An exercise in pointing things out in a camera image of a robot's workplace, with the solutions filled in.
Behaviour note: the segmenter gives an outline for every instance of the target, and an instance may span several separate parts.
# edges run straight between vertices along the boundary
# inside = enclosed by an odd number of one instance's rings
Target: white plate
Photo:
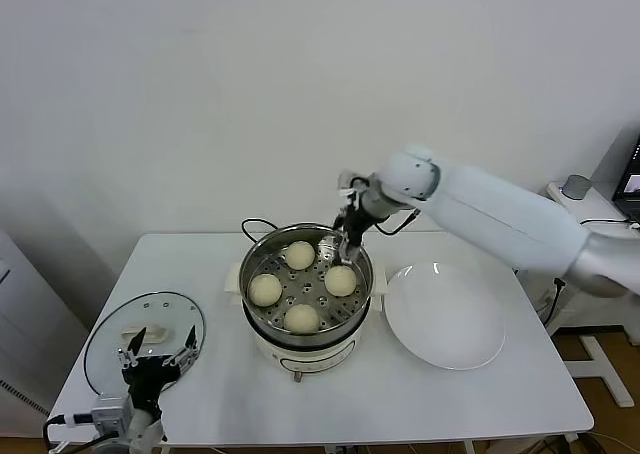
[[[416,356],[445,369],[475,369],[504,345],[502,310],[478,274],[438,262],[408,266],[384,296],[389,325]]]

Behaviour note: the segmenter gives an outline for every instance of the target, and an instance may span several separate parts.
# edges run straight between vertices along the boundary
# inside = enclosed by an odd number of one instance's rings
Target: black cable
[[[556,297],[553,298],[553,304],[551,304],[551,309],[549,310],[549,314],[547,314],[547,318],[542,322],[545,326],[551,320],[551,317],[553,316],[553,313],[556,310],[556,305],[558,304],[558,299],[560,298],[560,293],[562,292],[562,289],[564,289],[564,286],[567,285],[567,283],[564,282],[559,277],[556,277],[553,280],[553,283],[556,285]]]
[[[551,452],[553,452],[553,454],[558,454],[556,450],[547,441],[542,441],[542,442],[544,443],[544,447],[546,447]]]
[[[547,443],[546,441],[543,441],[543,442],[544,442],[544,444],[541,447],[539,447],[533,453],[530,453],[530,454],[541,454],[542,452],[546,451],[547,449],[550,449],[551,446],[556,445],[558,443],[558,440],[556,439],[555,441],[550,442],[550,443]]]
[[[91,424],[93,422],[93,416],[91,414],[74,414],[73,421],[76,424]],[[54,424],[55,425],[66,424],[66,421],[64,420],[64,415],[59,414],[57,416],[54,416],[51,419],[47,420],[47,422],[44,423],[44,426],[42,426],[42,440],[44,441],[44,446],[46,447],[47,452],[53,449],[53,446],[51,445],[51,440],[49,440],[49,426],[52,426]]]
[[[116,431],[107,432],[104,436],[96,437],[93,441],[89,441],[86,444],[82,444],[81,446],[75,447],[70,451],[65,452],[64,454],[77,454],[78,452],[82,452],[85,449],[89,449],[90,447],[93,447],[96,444],[100,444],[102,441],[115,439],[116,437],[120,437],[120,434],[118,434]]]
[[[616,219],[585,219],[584,221],[580,221],[580,224],[589,224],[590,222],[608,222],[611,224],[633,224],[635,221],[633,219],[624,219],[624,220],[616,220]]]
[[[578,439],[582,442],[582,445],[589,454],[607,454],[602,444],[588,433],[582,432],[578,434]]]
[[[380,227],[379,224],[374,224],[375,228],[381,232],[382,234],[384,234],[385,236],[395,236],[397,233],[399,233],[402,229],[404,229],[405,227],[407,227],[409,224],[411,224],[416,217],[418,217],[418,215],[420,214],[420,210],[419,209],[415,209],[411,214],[409,214],[407,216],[407,218],[402,221],[402,224],[400,224],[397,228],[395,228],[393,231],[385,231],[384,229],[382,229]]]
[[[242,221],[242,223],[240,224],[240,228],[242,229],[242,232],[245,236],[247,236],[249,239],[251,239],[253,242],[258,242],[256,241],[253,236],[251,234],[249,234],[247,232],[247,229],[244,227],[245,224],[247,224],[248,222],[261,222],[262,224],[266,224],[269,227],[273,227],[274,229],[277,229],[278,226],[276,226],[273,222],[269,222],[266,219],[262,219],[260,217],[249,217],[247,219],[245,219],[244,221]]]
[[[60,425],[64,423],[65,423],[64,415],[59,414],[47,420],[47,422],[44,423],[44,426],[42,426],[42,440],[44,441],[44,447],[47,449],[47,452],[53,449],[53,446],[51,445],[51,441],[49,440],[49,426],[54,424]]]

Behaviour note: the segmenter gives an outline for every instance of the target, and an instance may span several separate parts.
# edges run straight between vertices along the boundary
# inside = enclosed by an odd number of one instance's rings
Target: table leg
[[[633,398],[627,391],[622,379],[614,369],[611,361],[593,336],[580,336],[580,342],[589,353],[591,361],[565,361],[565,366],[574,379],[582,377],[601,377],[609,388],[609,392],[620,407],[633,407]]]
[[[476,454],[476,450],[473,448],[473,441],[464,441],[464,450],[467,454]]]
[[[504,439],[491,444],[486,454],[518,454],[529,449],[544,437],[522,437],[519,439]]]

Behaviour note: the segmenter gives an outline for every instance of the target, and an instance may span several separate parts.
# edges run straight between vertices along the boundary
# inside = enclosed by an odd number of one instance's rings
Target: white table
[[[370,234],[387,276],[420,260],[465,262],[504,308],[507,340],[489,365],[446,371],[414,357],[371,312],[362,340],[340,366],[292,382],[258,351],[241,309],[223,293],[242,234],[149,234],[136,246],[101,315],[158,290],[194,299],[207,318],[200,359],[160,397],[168,445],[351,445],[496,439],[586,431],[593,426],[573,380],[511,270],[442,232]],[[85,412],[95,394],[80,354],[53,410]],[[51,429],[86,442],[93,427]]]

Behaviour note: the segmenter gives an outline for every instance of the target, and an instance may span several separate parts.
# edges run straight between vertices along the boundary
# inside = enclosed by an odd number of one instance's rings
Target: white wall
[[[534,190],[589,175],[637,118],[639,18],[637,0],[0,0],[0,226],[88,321],[141,233],[329,222],[339,169],[406,141]]]

